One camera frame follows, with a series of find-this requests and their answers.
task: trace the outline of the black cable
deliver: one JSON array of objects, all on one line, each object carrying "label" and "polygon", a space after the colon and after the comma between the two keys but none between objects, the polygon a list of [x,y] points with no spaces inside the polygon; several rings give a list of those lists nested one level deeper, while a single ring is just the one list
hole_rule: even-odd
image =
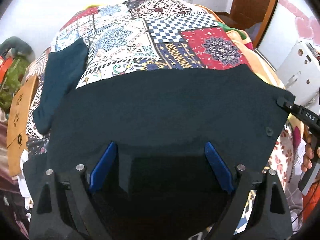
[{"label": "black cable", "polygon": [[310,199],[308,200],[307,204],[305,205],[305,207],[302,209],[302,211],[299,213],[299,215],[292,221],[291,224],[293,224],[293,223],[302,215],[303,211],[305,210],[305,208],[306,208],[306,207],[308,206],[308,204],[310,203],[310,200],[311,200],[311,199],[313,198],[313,196],[315,195],[316,190],[317,190],[317,188],[318,188],[318,186],[319,186],[319,183],[320,183],[320,181],[318,181],[318,184],[317,184],[314,192],[312,193],[312,196],[310,197]]}]

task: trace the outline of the wooden door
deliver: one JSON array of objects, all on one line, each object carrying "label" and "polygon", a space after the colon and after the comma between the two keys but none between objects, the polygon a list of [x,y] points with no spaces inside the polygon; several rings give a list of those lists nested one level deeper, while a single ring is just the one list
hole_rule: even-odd
[{"label": "wooden door", "polygon": [[250,28],[263,21],[269,3],[270,0],[233,0],[230,18],[242,28]]}]

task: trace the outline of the door frame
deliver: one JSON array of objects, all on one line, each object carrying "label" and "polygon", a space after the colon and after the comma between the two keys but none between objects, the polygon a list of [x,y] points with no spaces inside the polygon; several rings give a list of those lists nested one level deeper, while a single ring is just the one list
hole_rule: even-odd
[{"label": "door frame", "polygon": [[[231,10],[230,10],[230,18],[231,19],[232,19],[232,14],[236,9],[235,1],[236,0],[233,0]],[[252,41],[254,49],[257,48],[259,46],[259,44],[261,43],[262,38],[265,35],[265,33],[268,29],[268,26],[271,22],[271,19],[272,19],[274,12],[275,12],[277,4],[278,4],[278,0],[270,0],[266,14],[263,18],[263,21],[261,22],[258,34],[257,34],[256,38]]]}]

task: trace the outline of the blue gripper pad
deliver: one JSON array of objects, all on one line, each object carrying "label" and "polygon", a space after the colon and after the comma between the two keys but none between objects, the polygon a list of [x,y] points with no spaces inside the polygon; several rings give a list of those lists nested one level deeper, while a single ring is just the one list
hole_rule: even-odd
[{"label": "blue gripper pad", "polygon": [[102,188],[103,182],[106,179],[112,164],[117,155],[117,145],[111,142],[104,152],[103,156],[99,160],[98,164],[90,174],[90,186],[89,191],[91,193]]},{"label": "blue gripper pad", "polygon": [[220,187],[228,192],[228,194],[231,194],[235,189],[232,184],[232,174],[211,142],[207,142],[205,144],[204,153],[214,174],[216,175]]}]

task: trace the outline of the finger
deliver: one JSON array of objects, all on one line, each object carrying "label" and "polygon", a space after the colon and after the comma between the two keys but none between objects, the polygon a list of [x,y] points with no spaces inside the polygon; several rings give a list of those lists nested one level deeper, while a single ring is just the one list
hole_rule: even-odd
[{"label": "finger", "polygon": [[312,140],[312,134],[311,134],[311,133],[309,133],[306,139],[307,139],[307,143],[311,143],[311,140]]},{"label": "finger", "polygon": [[314,154],[313,154],[313,150],[311,149],[311,145],[309,143],[306,144],[306,146],[304,147],[305,151],[306,151],[306,155],[310,158],[313,159]]},{"label": "finger", "polygon": [[304,164],[301,164],[301,170],[307,172],[308,168]]},{"label": "finger", "polygon": [[311,167],[312,167],[312,163],[311,163],[309,157],[308,157],[306,154],[303,156],[303,164],[304,164],[304,166],[306,166],[308,169],[311,169]]}]

